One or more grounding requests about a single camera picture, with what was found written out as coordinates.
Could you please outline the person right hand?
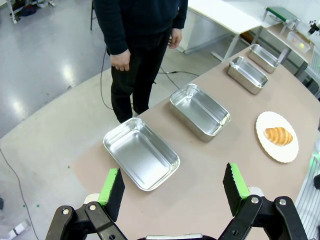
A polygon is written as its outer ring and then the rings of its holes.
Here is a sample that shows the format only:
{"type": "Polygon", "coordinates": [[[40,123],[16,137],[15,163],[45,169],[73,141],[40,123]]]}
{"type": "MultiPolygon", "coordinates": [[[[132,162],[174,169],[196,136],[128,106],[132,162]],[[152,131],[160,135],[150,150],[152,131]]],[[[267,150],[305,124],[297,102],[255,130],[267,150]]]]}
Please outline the person right hand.
{"type": "Polygon", "coordinates": [[[129,71],[130,70],[130,57],[131,53],[129,49],[125,50],[120,54],[110,54],[111,65],[119,71],[129,71]]]}

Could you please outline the clear plastic box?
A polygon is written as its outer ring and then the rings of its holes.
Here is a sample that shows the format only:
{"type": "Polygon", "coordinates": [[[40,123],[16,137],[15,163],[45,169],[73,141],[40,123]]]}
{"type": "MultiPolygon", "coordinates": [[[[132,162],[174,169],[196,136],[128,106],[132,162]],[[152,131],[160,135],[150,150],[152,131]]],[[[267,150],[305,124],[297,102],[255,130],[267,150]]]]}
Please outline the clear plastic box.
{"type": "Polygon", "coordinates": [[[303,53],[307,53],[311,48],[308,39],[297,31],[290,31],[286,38],[303,53]]]}

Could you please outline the green conveyor device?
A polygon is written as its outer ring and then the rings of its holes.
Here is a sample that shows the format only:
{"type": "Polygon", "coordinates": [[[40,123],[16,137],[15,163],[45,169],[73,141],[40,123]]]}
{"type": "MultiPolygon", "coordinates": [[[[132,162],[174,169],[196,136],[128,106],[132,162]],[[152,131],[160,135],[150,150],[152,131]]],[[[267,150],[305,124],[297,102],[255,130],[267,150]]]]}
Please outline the green conveyor device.
{"type": "Polygon", "coordinates": [[[278,18],[280,22],[282,22],[283,27],[280,34],[283,34],[286,29],[295,30],[300,23],[300,19],[296,15],[281,6],[266,7],[264,15],[262,17],[263,22],[265,21],[268,13],[271,13],[274,17],[278,18]]]}

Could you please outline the person in dark clothes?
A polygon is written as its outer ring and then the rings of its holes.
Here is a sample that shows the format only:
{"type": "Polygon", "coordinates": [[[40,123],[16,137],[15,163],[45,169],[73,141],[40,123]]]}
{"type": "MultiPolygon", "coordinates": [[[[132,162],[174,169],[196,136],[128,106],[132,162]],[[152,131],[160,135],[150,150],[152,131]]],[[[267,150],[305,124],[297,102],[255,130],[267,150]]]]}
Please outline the person in dark clothes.
{"type": "Polygon", "coordinates": [[[120,123],[149,109],[152,86],[172,29],[183,30],[188,0],[94,0],[106,52],[129,49],[129,71],[111,64],[111,105],[120,123]]]}

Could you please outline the golden croissant bread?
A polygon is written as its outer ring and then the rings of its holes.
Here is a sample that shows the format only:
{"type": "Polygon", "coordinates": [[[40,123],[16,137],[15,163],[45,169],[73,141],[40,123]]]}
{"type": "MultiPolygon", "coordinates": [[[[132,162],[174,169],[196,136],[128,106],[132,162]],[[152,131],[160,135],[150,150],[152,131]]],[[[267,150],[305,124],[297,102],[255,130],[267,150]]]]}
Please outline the golden croissant bread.
{"type": "Polygon", "coordinates": [[[293,141],[293,136],[283,127],[266,128],[264,135],[277,146],[286,146],[293,141]]]}

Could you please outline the white desk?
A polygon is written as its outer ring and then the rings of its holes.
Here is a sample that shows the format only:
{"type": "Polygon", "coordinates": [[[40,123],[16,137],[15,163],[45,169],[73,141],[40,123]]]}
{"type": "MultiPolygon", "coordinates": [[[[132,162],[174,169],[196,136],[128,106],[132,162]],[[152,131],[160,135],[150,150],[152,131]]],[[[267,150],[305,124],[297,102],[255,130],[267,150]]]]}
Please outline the white desk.
{"type": "Polygon", "coordinates": [[[260,27],[261,21],[223,0],[188,0],[183,39],[178,47],[189,54],[210,44],[232,37],[224,55],[212,51],[221,62],[228,59],[240,35],[260,27]]]}

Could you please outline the white scalloped plate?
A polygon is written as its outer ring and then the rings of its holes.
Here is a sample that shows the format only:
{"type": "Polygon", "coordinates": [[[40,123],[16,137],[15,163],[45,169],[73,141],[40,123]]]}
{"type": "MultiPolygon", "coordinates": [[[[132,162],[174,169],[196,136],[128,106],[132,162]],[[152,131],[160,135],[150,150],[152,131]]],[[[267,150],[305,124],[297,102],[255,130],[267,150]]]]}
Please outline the white scalloped plate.
{"type": "Polygon", "coordinates": [[[290,163],[297,157],[299,152],[298,137],[291,124],[280,114],[273,111],[261,113],[256,119],[255,131],[260,145],[274,160],[281,163],[290,163]],[[267,139],[265,129],[275,127],[284,128],[292,135],[293,140],[284,146],[272,143],[267,139]]]}

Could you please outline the medium steel container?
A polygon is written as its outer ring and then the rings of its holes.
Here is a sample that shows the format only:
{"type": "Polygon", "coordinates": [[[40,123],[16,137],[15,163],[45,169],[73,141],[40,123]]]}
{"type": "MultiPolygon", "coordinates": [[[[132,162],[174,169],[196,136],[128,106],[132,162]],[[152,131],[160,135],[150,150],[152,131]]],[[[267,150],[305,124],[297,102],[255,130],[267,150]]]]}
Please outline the medium steel container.
{"type": "Polygon", "coordinates": [[[229,62],[227,74],[253,95],[257,95],[268,82],[268,77],[242,56],[229,62]]]}

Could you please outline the small steel container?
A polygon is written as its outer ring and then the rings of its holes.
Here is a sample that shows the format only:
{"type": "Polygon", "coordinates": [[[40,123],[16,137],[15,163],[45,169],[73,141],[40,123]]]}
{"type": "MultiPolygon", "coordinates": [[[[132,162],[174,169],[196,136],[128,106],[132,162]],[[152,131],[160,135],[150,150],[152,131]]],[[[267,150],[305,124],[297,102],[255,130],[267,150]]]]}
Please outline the small steel container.
{"type": "Polygon", "coordinates": [[[248,58],[269,74],[272,74],[280,64],[277,57],[256,43],[250,46],[248,58]]]}

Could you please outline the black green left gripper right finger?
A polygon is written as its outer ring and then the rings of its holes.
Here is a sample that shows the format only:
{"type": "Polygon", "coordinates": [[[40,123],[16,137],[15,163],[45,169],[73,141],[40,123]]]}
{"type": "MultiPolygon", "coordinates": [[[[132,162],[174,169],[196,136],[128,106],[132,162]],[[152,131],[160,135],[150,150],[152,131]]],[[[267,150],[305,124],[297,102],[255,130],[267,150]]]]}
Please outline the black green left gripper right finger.
{"type": "Polygon", "coordinates": [[[246,240],[252,228],[262,228],[269,240],[308,240],[290,197],[271,201],[260,188],[247,187],[236,163],[226,165],[222,183],[233,219],[218,240],[246,240]]]}

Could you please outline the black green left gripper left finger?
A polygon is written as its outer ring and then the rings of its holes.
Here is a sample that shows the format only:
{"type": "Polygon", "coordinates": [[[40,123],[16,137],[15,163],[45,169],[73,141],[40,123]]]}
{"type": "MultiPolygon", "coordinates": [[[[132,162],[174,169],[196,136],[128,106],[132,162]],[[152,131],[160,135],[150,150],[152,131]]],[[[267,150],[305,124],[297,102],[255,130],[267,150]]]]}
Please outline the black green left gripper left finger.
{"type": "Polygon", "coordinates": [[[86,240],[97,234],[100,240],[128,240],[116,221],[125,191],[119,168],[111,168],[97,200],[88,200],[78,209],[58,207],[45,240],[86,240]]]}

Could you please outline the large shallow steel tray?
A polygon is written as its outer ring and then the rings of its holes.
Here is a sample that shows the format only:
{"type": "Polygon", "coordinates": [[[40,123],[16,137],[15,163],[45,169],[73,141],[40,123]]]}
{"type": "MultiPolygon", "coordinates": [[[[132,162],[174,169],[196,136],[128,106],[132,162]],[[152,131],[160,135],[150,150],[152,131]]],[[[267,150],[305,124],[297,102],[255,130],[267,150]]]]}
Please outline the large shallow steel tray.
{"type": "Polygon", "coordinates": [[[159,187],[181,163],[177,153],[138,117],[106,133],[103,145],[137,187],[146,192],[159,187]]]}

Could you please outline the person left hand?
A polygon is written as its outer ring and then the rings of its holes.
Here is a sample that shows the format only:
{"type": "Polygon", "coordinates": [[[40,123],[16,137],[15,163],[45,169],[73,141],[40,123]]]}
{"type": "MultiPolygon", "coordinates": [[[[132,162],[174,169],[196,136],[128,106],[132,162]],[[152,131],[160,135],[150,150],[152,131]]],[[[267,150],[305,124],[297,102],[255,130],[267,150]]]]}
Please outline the person left hand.
{"type": "Polygon", "coordinates": [[[182,40],[182,30],[173,28],[168,42],[169,49],[176,49],[182,40]]]}

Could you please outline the deep steel container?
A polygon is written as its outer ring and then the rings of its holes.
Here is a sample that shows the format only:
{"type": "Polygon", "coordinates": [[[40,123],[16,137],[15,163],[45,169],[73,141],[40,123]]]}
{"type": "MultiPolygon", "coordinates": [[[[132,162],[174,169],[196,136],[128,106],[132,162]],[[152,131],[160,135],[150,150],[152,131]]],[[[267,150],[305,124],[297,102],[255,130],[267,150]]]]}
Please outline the deep steel container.
{"type": "Polygon", "coordinates": [[[170,96],[170,109],[204,142],[210,141],[231,121],[230,113],[194,83],[170,96]]]}

